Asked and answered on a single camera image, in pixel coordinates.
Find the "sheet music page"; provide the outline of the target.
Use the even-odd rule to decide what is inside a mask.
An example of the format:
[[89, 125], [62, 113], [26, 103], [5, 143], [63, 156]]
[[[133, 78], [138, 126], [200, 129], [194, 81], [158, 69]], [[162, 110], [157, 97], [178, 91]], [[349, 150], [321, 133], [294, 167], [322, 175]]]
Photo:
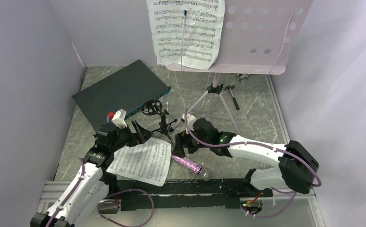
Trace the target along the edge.
[[151, 138], [134, 147], [123, 147], [114, 153], [108, 173], [163, 186], [169, 172], [172, 145], [164, 140]]
[[148, 0], [159, 65], [208, 70], [216, 61], [224, 24], [223, 0]]

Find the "sheet music top page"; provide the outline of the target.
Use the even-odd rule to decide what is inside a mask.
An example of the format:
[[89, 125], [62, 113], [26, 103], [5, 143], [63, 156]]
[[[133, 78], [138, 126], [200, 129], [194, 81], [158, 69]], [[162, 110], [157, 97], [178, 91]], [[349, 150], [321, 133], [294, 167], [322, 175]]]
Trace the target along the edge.
[[148, 0], [159, 65], [208, 70], [216, 61], [224, 24], [223, 0]]

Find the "lilac perforated music stand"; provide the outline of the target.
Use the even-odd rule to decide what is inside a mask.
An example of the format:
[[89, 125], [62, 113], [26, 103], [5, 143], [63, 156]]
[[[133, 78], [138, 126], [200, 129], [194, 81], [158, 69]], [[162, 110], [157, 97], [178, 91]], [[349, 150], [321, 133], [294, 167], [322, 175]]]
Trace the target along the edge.
[[[228, 91], [203, 95], [189, 108], [197, 117], [249, 134], [252, 125], [267, 131], [284, 123], [271, 76], [285, 72], [288, 57], [312, 6], [310, 0], [229, 0], [216, 62], [207, 70], [215, 86], [235, 83], [240, 106], [227, 103]], [[253, 74], [239, 81], [234, 74]]]

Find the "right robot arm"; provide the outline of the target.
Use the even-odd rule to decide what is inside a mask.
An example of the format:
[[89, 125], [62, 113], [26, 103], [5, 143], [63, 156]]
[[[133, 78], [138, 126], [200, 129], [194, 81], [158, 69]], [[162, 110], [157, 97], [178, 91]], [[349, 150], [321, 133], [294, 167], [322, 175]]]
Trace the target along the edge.
[[267, 188], [288, 187], [294, 192], [308, 194], [312, 187], [321, 186], [317, 177], [318, 161], [298, 141], [272, 144], [247, 139], [233, 132], [218, 131], [205, 118], [193, 119], [186, 129], [175, 135], [172, 154], [180, 158], [200, 148], [209, 148], [221, 157], [240, 157], [270, 165], [269, 169], [250, 169], [243, 183], [248, 196]]

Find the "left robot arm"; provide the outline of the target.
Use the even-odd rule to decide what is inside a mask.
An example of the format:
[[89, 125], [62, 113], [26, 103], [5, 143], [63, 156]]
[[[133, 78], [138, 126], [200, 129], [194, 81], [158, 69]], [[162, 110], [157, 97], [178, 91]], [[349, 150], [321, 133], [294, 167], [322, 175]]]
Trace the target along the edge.
[[116, 151], [124, 147], [144, 144], [153, 133], [132, 121], [135, 132], [128, 125], [104, 123], [94, 134], [94, 146], [80, 158], [80, 169], [67, 189], [44, 213], [35, 213], [32, 227], [76, 227], [82, 223], [98, 203], [118, 193], [116, 176], [107, 173]]

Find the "purple glitter microphone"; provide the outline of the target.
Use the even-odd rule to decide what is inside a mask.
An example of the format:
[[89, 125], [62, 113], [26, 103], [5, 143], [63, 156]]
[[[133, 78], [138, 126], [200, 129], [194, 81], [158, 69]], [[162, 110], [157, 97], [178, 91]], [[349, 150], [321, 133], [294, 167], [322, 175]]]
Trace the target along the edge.
[[188, 158], [181, 158], [175, 155], [171, 155], [171, 158], [180, 165], [182, 165], [183, 167], [199, 175], [201, 179], [204, 181], [209, 181], [212, 177], [212, 172], [209, 169], [200, 166], [199, 164], [195, 163], [194, 161]]

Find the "black network switch box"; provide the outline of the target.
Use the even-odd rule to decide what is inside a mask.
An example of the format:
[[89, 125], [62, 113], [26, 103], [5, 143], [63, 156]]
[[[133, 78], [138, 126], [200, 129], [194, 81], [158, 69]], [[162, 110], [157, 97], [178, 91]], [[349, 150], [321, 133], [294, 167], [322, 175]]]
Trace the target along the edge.
[[72, 97], [97, 131], [110, 112], [123, 109], [128, 119], [141, 112], [145, 103], [161, 98], [170, 89], [143, 61], [137, 60]]

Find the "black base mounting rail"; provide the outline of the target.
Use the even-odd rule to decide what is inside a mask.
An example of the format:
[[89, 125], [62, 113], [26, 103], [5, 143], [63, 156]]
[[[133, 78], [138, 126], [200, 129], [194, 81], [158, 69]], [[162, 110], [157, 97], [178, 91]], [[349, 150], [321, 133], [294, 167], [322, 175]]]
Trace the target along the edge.
[[272, 191], [257, 191], [243, 179], [198, 179], [166, 180], [165, 184], [152, 184], [119, 180], [111, 187], [109, 196], [121, 202], [123, 211], [138, 209], [171, 209], [171, 208], [202, 208], [224, 207], [237, 209], [246, 200], [271, 197]]

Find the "black handled hammer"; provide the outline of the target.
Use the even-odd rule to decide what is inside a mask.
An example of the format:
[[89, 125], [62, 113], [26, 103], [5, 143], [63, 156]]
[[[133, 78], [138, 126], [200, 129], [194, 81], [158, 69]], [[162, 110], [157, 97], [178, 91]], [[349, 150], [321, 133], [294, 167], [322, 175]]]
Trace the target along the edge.
[[224, 88], [224, 90], [228, 90], [228, 91], [230, 92], [230, 94], [231, 94], [231, 96], [232, 96], [232, 100], [233, 100], [233, 103], [234, 103], [234, 105], [235, 105], [236, 110], [240, 110], [240, 106], [239, 106], [239, 104], [238, 104], [238, 102], [237, 102], [237, 99], [236, 99], [236, 97], [234, 96], [233, 91], [232, 91], [234, 88], [235, 88], [235, 85], [229, 85], [229, 86], [226, 86], [226, 87]]

